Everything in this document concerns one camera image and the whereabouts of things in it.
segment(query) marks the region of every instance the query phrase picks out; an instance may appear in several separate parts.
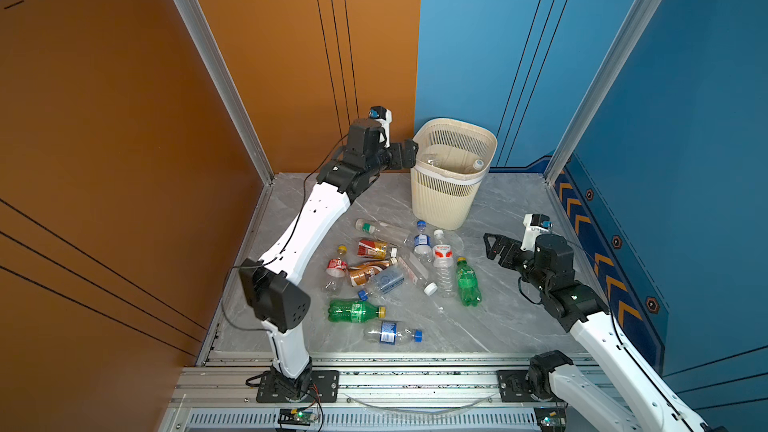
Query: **green plastic bottle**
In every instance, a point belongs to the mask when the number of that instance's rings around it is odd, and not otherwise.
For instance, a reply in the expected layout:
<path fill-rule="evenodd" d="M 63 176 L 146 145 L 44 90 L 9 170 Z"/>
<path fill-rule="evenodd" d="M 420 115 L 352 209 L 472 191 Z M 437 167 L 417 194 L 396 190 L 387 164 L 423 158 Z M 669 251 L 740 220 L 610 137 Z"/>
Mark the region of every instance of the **green plastic bottle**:
<path fill-rule="evenodd" d="M 459 257 L 456 262 L 456 275 L 458 276 L 458 297 L 464 305 L 477 307 L 482 302 L 482 294 L 478 287 L 478 277 L 475 269 L 467 264 L 467 259 Z"/>
<path fill-rule="evenodd" d="M 328 306 L 328 320 L 331 322 L 353 322 L 361 324 L 372 318 L 384 318 L 385 308 L 371 305 L 358 299 L 333 299 Z"/>

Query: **bottle cap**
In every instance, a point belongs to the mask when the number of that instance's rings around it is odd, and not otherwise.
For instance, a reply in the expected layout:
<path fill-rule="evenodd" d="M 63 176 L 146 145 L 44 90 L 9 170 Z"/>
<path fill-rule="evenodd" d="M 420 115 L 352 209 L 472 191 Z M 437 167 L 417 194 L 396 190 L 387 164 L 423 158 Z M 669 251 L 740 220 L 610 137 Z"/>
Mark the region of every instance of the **bottle cap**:
<path fill-rule="evenodd" d="M 432 295 L 437 291 L 437 284 L 432 282 L 426 287 L 424 287 L 424 293 L 427 295 Z"/>

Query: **gray marble surface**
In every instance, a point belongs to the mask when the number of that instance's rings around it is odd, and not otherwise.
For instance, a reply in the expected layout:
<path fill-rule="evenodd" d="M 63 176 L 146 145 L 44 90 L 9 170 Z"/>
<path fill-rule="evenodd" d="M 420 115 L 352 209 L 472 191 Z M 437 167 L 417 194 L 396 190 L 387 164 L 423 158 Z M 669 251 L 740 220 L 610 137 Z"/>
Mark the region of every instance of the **gray marble surface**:
<path fill-rule="evenodd" d="M 258 259 L 280 237 L 298 213 L 302 200 L 303 174 L 279 174 L 274 183 L 264 220 L 256 234 L 250 257 Z M 308 188 L 314 184 L 307 181 Z M 549 199 L 544 180 L 537 174 L 490 174 L 480 187 L 467 221 L 458 230 L 449 232 L 447 239 L 457 253 L 467 257 L 474 267 L 482 290 L 483 301 L 476 308 L 463 306 L 458 298 L 427 297 L 410 283 L 398 287 L 379 304 L 386 306 L 386 318 L 407 322 L 424 331 L 421 344 L 398 346 L 371 344 L 362 340 L 362 324 L 328 322 L 328 297 L 320 290 L 329 255 L 339 244 L 350 250 L 350 264 L 362 262 L 354 256 L 360 233 L 354 223 L 358 218 L 374 218 L 411 229 L 416 217 L 411 211 L 410 175 L 388 173 L 362 194 L 350 210 L 331 227 L 304 272 L 300 286 L 312 297 L 310 312 L 303 322 L 304 336 L 310 353 L 327 352 L 492 352 L 500 354 L 538 354 L 559 349 L 566 354 L 584 352 L 572 337 L 547 314 L 518 292 L 518 273 L 507 270 L 485 257 L 483 234 L 500 233 L 522 239 L 523 216 L 541 212 L 552 217 L 555 231 L 571 226 L 564 223 L 556 204 Z M 594 283 L 590 270 L 575 265 L 577 278 Z M 529 284 L 523 290 L 534 300 L 538 295 Z M 346 285 L 341 298 L 356 297 L 355 290 Z M 245 328 L 257 328 L 260 323 L 244 301 L 242 290 L 226 304 L 229 316 Z M 215 350 L 268 351 L 264 332 L 238 331 L 228 324 L 220 328 Z"/>

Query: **trash bin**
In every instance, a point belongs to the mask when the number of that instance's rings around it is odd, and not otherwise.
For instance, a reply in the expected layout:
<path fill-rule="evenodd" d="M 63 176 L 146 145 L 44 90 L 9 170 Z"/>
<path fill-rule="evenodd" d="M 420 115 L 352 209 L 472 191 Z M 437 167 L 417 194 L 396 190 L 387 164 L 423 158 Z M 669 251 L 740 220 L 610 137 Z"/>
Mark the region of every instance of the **trash bin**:
<path fill-rule="evenodd" d="M 488 173 L 496 137 L 460 120 L 434 119 L 413 140 L 418 144 L 411 168 L 413 213 L 440 228 L 461 227 Z"/>

